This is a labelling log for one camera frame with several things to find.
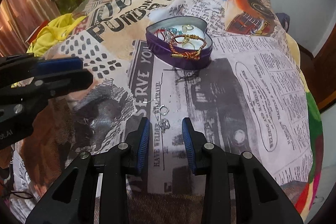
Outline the silver earring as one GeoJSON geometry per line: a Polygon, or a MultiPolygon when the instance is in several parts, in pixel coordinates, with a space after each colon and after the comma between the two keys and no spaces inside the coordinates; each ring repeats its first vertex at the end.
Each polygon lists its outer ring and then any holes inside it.
{"type": "Polygon", "coordinates": [[[159,100],[156,99],[150,101],[144,100],[142,103],[144,103],[145,105],[153,104],[152,110],[157,120],[157,124],[159,125],[161,132],[165,133],[165,131],[170,128],[170,122],[166,118],[167,114],[170,111],[169,108],[166,105],[161,104],[159,100]]]}

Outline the purple heart-shaped jewelry tin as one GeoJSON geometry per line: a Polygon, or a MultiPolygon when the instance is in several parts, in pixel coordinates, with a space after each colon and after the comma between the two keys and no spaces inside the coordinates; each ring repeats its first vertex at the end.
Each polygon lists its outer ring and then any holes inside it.
{"type": "Polygon", "coordinates": [[[146,28],[149,49],[162,61],[184,70],[200,70],[211,62],[213,41],[207,23],[194,16],[160,20],[146,28]]]}

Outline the red box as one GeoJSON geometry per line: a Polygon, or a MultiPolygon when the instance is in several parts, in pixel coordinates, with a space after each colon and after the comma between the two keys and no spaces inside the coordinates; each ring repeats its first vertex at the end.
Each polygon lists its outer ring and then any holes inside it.
{"type": "Polygon", "coordinates": [[[32,33],[31,35],[27,38],[27,40],[25,41],[26,44],[30,44],[32,43],[38,36],[38,33],[49,24],[49,20],[45,20],[44,22],[41,23],[40,26],[38,26],[32,33]]]}

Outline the yellow cartoon blanket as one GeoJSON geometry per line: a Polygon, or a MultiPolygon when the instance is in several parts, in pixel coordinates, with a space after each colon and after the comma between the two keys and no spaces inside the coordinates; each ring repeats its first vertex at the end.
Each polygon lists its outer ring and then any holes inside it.
{"type": "Polygon", "coordinates": [[[39,31],[26,53],[33,53],[35,57],[43,56],[51,47],[64,41],[85,18],[86,16],[80,16],[75,19],[69,13],[51,20],[39,31]]]}

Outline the striped brown curtain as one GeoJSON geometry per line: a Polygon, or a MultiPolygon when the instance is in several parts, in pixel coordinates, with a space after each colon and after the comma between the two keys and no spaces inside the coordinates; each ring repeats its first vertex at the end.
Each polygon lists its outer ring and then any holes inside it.
{"type": "Polygon", "coordinates": [[[44,21],[60,15],[51,0],[2,0],[1,56],[25,53],[26,40],[44,21]]]}

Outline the colorful fleece blanket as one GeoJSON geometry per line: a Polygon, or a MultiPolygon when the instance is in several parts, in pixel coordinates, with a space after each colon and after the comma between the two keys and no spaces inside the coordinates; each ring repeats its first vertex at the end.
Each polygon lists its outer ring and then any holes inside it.
{"type": "Polygon", "coordinates": [[[309,211],[313,206],[315,195],[317,194],[319,180],[321,178],[322,162],[323,162],[323,129],[321,114],[318,106],[311,94],[305,76],[300,73],[303,87],[306,94],[308,118],[309,118],[309,133],[310,133],[310,147],[313,155],[313,164],[309,172],[308,182],[300,194],[295,208],[299,212],[303,220],[307,219],[309,211]]]}

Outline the newspaper print bed blanket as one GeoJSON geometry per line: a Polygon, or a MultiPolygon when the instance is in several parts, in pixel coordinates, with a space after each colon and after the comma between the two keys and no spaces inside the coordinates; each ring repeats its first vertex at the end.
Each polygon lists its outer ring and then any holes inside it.
{"type": "Polygon", "coordinates": [[[149,158],[141,177],[126,176],[132,223],[201,221],[206,178],[187,164],[186,117],[224,151],[253,153],[295,207],[313,164],[307,100],[297,43],[270,0],[87,0],[71,14],[86,18],[41,57],[79,57],[93,83],[49,100],[33,134],[15,145],[15,189],[32,195],[9,200],[20,223],[79,153],[108,151],[143,117],[149,158]],[[207,67],[176,68],[149,49],[146,28],[176,16],[206,21],[207,67]],[[142,103],[154,99],[170,110],[165,133],[153,104],[142,103]]]}

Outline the brown wooden door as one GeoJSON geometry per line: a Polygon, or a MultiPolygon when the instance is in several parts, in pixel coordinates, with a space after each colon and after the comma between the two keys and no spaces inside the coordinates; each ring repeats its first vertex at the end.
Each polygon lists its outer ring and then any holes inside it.
{"type": "Polygon", "coordinates": [[[320,113],[335,105],[336,47],[335,30],[316,56],[303,46],[299,47],[300,67],[307,86],[315,99],[320,113]]]}

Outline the dark blue bag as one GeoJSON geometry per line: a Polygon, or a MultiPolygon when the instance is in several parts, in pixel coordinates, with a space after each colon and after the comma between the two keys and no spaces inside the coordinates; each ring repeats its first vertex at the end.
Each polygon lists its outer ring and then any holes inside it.
{"type": "Polygon", "coordinates": [[[286,13],[283,12],[278,12],[276,13],[276,16],[284,30],[288,32],[289,30],[289,25],[290,25],[290,16],[286,13]]]}

